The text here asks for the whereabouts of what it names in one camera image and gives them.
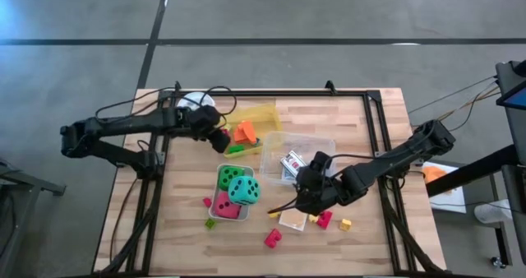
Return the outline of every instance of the clear plastic container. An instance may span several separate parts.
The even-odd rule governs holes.
[[[281,164],[281,159],[290,151],[294,151],[305,164],[309,165],[317,151],[323,151],[327,155],[334,155],[336,143],[334,140],[324,137],[287,132],[269,132],[263,140],[263,151],[261,152],[260,176],[262,180],[284,185],[296,183],[294,176],[286,172]],[[327,175],[333,173],[334,166],[330,166]]]
[[[214,197],[212,198],[212,206],[208,208],[208,214],[210,217],[219,219],[219,220],[235,220],[235,221],[244,221],[248,218],[248,213],[250,212],[250,206],[249,205],[241,205],[241,211],[239,211],[239,217],[237,219],[229,219],[226,217],[222,217],[215,214],[214,207],[215,207],[215,200],[217,199],[217,196],[219,195],[219,192],[222,192],[219,188],[217,182],[219,180],[219,171],[221,171],[221,168],[225,166],[232,166],[232,167],[238,167],[243,168],[245,170],[246,176],[252,176],[254,177],[254,169],[248,167],[248,166],[240,166],[235,164],[221,164],[217,166],[217,179],[215,180],[215,192]]]

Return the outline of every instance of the small cube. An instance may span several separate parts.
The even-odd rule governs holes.
[[[314,216],[314,215],[309,215],[309,221],[310,222],[317,222],[318,220],[320,219],[320,217],[318,216]]]
[[[269,217],[270,217],[270,218],[276,218],[276,217],[278,217],[280,214],[281,214],[281,212],[269,213]]]
[[[206,220],[205,222],[205,227],[207,229],[213,229],[215,227],[215,224],[217,224],[217,222],[215,220],[212,220],[211,218],[209,218],[208,220]]]
[[[351,229],[353,222],[351,220],[342,219],[342,222],[339,224],[339,229],[348,232]]]
[[[203,203],[205,203],[205,206],[209,207],[212,206],[212,200],[210,198],[206,197],[203,199]]]

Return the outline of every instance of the teal die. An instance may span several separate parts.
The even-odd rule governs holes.
[[[232,179],[237,176],[242,176],[245,174],[243,168],[225,166],[219,171],[219,188],[222,191],[228,191],[228,186]]]
[[[234,204],[256,204],[260,195],[260,184],[250,176],[236,177],[228,187],[228,198]]]

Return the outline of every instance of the green die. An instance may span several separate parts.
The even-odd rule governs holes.
[[[217,224],[217,222],[215,220],[212,220],[211,218],[209,218],[208,220],[206,220],[205,222],[205,227],[207,229],[213,229],[215,227],[215,225]]]
[[[228,191],[228,186],[233,178],[245,174],[243,168],[238,167],[223,167],[219,171],[219,188],[222,191]]]
[[[234,204],[256,204],[261,195],[260,184],[250,176],[236,177],[228,187],[228,198]]]

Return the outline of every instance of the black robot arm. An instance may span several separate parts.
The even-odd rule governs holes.
[[[150,132],[171,137],[190,137],[194,140],[209,140],[214,150],[224,152],[230,138],[216,125],[221,114],[212,106],[204,105],[191,111],[189,108],[160,108],[145,115],[88,118],[63,126],[62,154],[70,158],[88,155],[106,159],[116,166],[130,165],[138,178],[154,178],[160,175],[159,154],[154,151],[130,151],[120,146],[101,141],[101,137]]]
[[[294,207],[319,215],[335,204],[347,206],[365,196],[377,177],[404,175],[413,161],[443,155],[451,150],[454,141],[441,122],[432,120],[418,127],[405,143],[392,151],[368,163],[348,166],[331,177],[325,176],[323,168],[330,166],[332,158],[319,151],[314,160],[298,172],[298,197]]]

